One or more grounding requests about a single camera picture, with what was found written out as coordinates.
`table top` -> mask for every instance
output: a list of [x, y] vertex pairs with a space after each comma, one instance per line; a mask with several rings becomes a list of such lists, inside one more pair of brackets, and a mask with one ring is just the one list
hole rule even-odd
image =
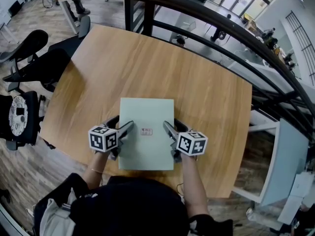
[[[175, 118], [209, 138], [197, 161], [207, 196], [229, 197], [249, 128], [249, 83], [178, 46], [97, 25], [59, 80], [40, 136], [88, 164], [94, 154], [88, 130], [118, 115], [121, 97], [174, 99]], [[183, 182], [181, 164], [173, 171], [141, 172], [119, 170], [118, 161], [109, 160], [105, 172], [153, 178], [174, 189]]]

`shoe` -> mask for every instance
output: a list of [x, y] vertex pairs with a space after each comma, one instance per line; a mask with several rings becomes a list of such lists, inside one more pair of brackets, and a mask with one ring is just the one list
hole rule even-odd
[[26, 208], [26, 211], [28, 212], [30, 216], [34, 218], [34, 213], [30, 209]]
[[4, 190], [4, 195], [3, 195], [6, 199], [6, 201], [8, 202], [8, 204], [10, 203], [10, 193], [8, 190]]
[[85, 9], [85, 11], [82, 14], [87, 15], [87, 14], [90, 14], [90, 13], [91, 13], [91, 11], [89, 9]]

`office chair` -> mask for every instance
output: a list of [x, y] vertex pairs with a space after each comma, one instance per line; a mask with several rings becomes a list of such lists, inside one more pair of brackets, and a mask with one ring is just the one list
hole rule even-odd
[[91, 28], [91, 19], [89, 16], [84, 16], [80, 21], [80, 29], [79, 34], [77, 36], [68, 38], [64, 41], [61, 41], [57, 44], [51, 45], [48, 48], [48, 51], [54, 49], [64, 49], [69, 57], [72, 57], [75, 51], [78, 49], [79, 45], [85, 38], [85, 36], [89, 33]]
[[13, 66], [15, 70], [13, 71], [11, 68], [11, 74], [3, 78], [5, 82], [12, 82], [8, 87], [8, 92], [12, 90], [19, 92], [20, 82], [30, 81], [39, 81], [46, 90], [54, 92], [55, 86], [69, 64], [71, 57], [89, 33], [90, 25], [90, 17], [83, 17], [77, 36], [50, 46], [47, 53], [33, 60], [22, 69]]
[[17, 67], [17, 63], [28, 59], [32, 62], [38, 56], [36, 53], [41, 50], [48, 42], [48, 34], [43, 30], [37, 29], [32, 31], [26, 39], [12, 52], [3, 52], [0, 54], [0, 63], [10, 61], [11, 65]]
[[[9, 150], [17, 150], [18, 147], [23, 147], [25, 144], [34, 145], [36, 143], [37, 133], [40, 130], [39, 123], [44, 119], [44, 117], [38, 116], [40, 102], [45, 100], [44, 96], [41, 95], [38, 99], [35, 91], [24, 92], [20, 94], [20, 96], [26, 102], [28, 117], [23, 132], [20, 135], [15, 136], [11, 130], [9, 122], [9, 112], [13, 97], [0, 95], [0, 138], [6, 140], [6, 147]], [[25, 109], [17, 108], [16, 114], [24, 115], [25, 111]]]

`cable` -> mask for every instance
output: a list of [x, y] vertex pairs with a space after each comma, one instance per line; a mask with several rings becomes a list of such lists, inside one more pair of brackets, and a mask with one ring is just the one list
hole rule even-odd
[[50, 7], [46, 7], [46, 6], [44, 5], [44, 0], [42, 0], [42, 4], [43, 4], [44, 8], [50, 9], [50, 8], [52, 8], [52, 7], [54, 6], [54, 1], [52, 1], [52, 3], [50, 3], [50, 2], [48, 1], [48, 3], [51, 4]]
[[177, 191], [177, 193], [178, 193], [179, 195], [181, 195], [181, 196], [183, 196], [183, 194], [178, 191], [178, 186], [180, 186], [180, 185], [182, 185], [182, 184], [184, 184], [184, 183], [179, 183], [179, 184], [177, 184], [177, 186], [176, 186], [176, 191]]

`floor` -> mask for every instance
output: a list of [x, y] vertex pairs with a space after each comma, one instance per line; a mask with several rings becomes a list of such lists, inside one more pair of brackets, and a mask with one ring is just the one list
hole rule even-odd
[[248, 133], [235, 186], [260, 195], [272, 157], [275, 136], [265, 131]]
[[[84, 6], [91, 10], [92, 25], [97, 23], [124, 28], [124, 7], [121, 2], [86, 0]], [[51, 44], [74, 35], [61, 8], [54, 6], [45, 9], [41, 0], [26, 3], [8, 26], [19, 40], [23, 40], [34, 29], [45, 30], [49, 34], [49, 43], [38, 53], [39, 55], [45, 53]], [[0, 36], [0, 52], [13, 50], [15, 47], [15, 44], [8, 43]], [[8, 71], [7, 64], [0, 65], [1, 78], [7, 75]], [[0, 80], [0, 94], [8, 95], [7, 86], [7, 83]], [[23, 83], [21, 89], [35, 90], [47, 97], [40, 109], [40, 115], [44, 115], [52, 94], [37, 82]], [[32, 229], [32, 218], [26, 209], [32, 209], [39, 199], [56, 188], [70, 173], [82, 175], [86, 168], [57, 149], [50, 150], [40, 137], [37, 138], [35, 146], [26, 145], [17, 151], [8, 151], [4, 140], [0, 140], [0, 158], [0, 188], [8, 189], [12, 198], [10, 204], [4, 199], [2, 203], [26, 230]], [[106, 182], [108, 176], [103, 175], [103, 178]], [[246, 210], [249, 206], [249, 200], [233, 193], [229, 199], [208, 200], [209, 212], [216, 220], [233, 219], [234, 224], [237, 224], [234, 235], [272, 235], [268, 228], [247, 220]]]

